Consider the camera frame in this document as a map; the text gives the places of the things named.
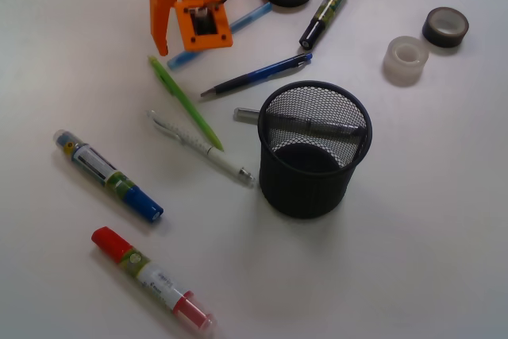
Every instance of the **red marker cap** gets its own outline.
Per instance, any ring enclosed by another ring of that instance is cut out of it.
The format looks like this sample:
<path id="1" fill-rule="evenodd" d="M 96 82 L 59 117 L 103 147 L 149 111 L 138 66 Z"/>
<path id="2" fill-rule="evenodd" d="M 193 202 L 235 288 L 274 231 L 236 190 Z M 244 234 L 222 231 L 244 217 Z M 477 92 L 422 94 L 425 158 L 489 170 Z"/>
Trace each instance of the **red marker cap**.
<path id="1" fill-rule="evenodd" d="M 133 248 L 131 244 L 118 236 L 107 226 L 97 229 L 94 234 L 92 234 L 92 241 L 117 264 L 119 264 L 123 256 Z"/>

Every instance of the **green mechanical pencil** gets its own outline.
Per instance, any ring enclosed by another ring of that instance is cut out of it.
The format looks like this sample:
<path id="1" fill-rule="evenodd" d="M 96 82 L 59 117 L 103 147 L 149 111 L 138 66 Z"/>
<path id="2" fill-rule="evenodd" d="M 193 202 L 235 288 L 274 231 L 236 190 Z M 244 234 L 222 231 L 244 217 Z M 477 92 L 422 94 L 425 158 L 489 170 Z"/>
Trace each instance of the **green mechanical pencil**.
<path id="1" fill-rule="evenodd" d="M 160 82 L 166 87 L 167 91 L 169 91 L 171 95 L 175 96 L 180 101 L 185 110 L 189 113 L 192 119 L 195 120 L 210 142 L 219 150 L 224 151 L 221 141 L 217 138 L 217 135 L 215 135 L 212 128 L 206 123 L 205 119 L 196 110 L 190 99 L 185 95 L 185 93 L 183 93 L 182 89 L 179 88 L 175 80 L 171 78 L 157 58 L 154 56 L 148 56 L 148 61 L 150 61 L 150 64 L 152 65 Z"/>

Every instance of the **blue-capped marker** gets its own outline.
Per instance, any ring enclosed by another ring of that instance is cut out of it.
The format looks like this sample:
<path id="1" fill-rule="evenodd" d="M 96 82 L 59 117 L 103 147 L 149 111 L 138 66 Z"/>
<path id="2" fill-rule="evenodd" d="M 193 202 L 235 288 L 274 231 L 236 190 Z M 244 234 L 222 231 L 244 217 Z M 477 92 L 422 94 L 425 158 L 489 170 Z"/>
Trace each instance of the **blue-capped marker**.
<path id="1" fill-rule="evenodd" d="M 216 87 L 212 87 L 211 89 L 202 93 L 201 96 L 205 97 L 209 94 L 221 94 L 225 93 L 226 91 L 233 91 L 239 87 L 244 87 L 251 83 L 256 83 L 262 79 L 266 79 L 271 75 L 280 73 L 281 71 L 285 71 L 293 67 L 300 67 L 304 63 L 310 62 L 310 59 L 312 59 L 311 53 L 304 53 L 302 55 L 291 57 L 290 59 L 281 61 L 280 63 L 270 65 L 269 67 L 264 67 L 263 69 L 248 73 L 247 75 L 241 75 L 240 77 L 226 81 L 225 83 L 217 85 Z"/>
<path id="2" fill-rule="evenodd" d="M 65 130 L 57 131 L 54 140 L 72 163 L 77 164 L 90 174 L 104 188 L 114 192 L 121 201 L 149 222 L 155 221 L 164 212 L 131 179 L 113 167 L 88 143 L 84 143 L 77 136 Z"/>

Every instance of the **clear tape roll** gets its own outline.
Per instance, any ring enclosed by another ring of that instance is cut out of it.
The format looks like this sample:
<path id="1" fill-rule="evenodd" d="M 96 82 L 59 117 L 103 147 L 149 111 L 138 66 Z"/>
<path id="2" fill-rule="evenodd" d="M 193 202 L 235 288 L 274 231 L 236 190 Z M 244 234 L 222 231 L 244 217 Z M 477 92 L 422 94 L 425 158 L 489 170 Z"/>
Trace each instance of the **clear tape roll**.
<path id="1" fill-rule="evenodd" d="M 388 45 L 383 66 L 389 78 L 410 84 L 418 81 L 428 59 L 429 50 L 419 39 L 400 36 Z"/>

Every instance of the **red-capped marker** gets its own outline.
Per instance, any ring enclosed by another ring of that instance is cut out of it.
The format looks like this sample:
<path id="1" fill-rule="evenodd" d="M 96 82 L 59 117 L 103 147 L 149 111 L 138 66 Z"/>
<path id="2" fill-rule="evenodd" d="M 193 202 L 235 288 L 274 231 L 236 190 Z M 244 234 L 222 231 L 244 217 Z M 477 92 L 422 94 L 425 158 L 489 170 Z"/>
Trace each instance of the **red-capped marker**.
<path id="1" fill-rule="evenodd" d="M 92 241 L 183 323 L 207 337 L 217 321 L 199 304 L 192 291 L 177 286 L 169 275 L 107 226 L 97 229 Z"/>

